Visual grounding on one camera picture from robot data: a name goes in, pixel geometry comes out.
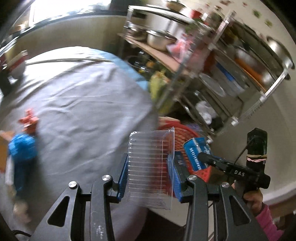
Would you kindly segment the person right hand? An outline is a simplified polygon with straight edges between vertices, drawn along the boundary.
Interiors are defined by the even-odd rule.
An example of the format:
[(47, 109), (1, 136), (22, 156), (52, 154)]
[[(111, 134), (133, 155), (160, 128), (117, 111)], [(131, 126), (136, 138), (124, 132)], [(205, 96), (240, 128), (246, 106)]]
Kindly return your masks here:
[(254, 216), (258, 216), (264, 209), (263, 194), (260, 189), (250, 189), (245, 187), (243, 191), (243, 199)]

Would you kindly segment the pink sleeve forearm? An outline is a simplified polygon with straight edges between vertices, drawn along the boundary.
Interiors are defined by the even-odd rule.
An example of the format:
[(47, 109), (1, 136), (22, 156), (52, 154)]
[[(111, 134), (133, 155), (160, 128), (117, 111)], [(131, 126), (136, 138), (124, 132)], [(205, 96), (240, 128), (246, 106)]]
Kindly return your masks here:
[(256, 216), (260, 227), (263, 229), (269, 241), (277, 241), (283, 235), (283, 230), (278, 230), (276, 225), (273, 224), (271, 212), (268, 205), (262, 204), (260, 213)]

